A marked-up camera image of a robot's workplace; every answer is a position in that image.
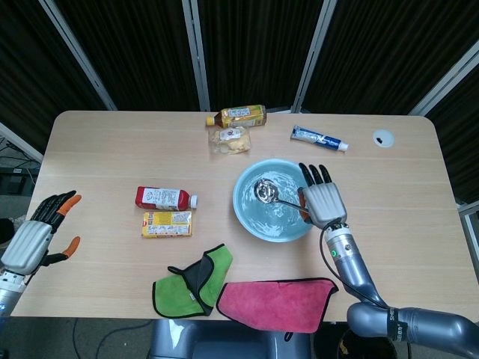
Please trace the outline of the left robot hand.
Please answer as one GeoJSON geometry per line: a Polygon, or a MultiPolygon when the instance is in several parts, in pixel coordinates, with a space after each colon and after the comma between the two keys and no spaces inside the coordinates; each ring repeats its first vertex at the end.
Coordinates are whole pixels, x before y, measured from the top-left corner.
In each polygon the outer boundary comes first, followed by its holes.
{"type": "Polygon", "coordinates": [[[82,199],[75,191],[54,194],[41,202],[33,215],[20,225],[12,242],[1,257],[5,270],[24,276],[34,274],[41,266],[65,261],[76,252],[80,237],[72,239],[67,249],[49,253],[53,236],[67,213],[82,199]]]}

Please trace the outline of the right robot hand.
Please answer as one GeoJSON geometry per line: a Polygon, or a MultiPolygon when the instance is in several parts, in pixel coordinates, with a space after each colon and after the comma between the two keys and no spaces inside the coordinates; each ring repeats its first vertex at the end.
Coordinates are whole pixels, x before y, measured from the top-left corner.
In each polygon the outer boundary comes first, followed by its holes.
{"type": "Polygon", "coordinates": [[[345,223],[347,210],[326,167],[299,163],[299,168],[306,183],[297,190],[300,206],[308,211],[301,212],[303,220],[320,229],[338,218],[345,223]]]}

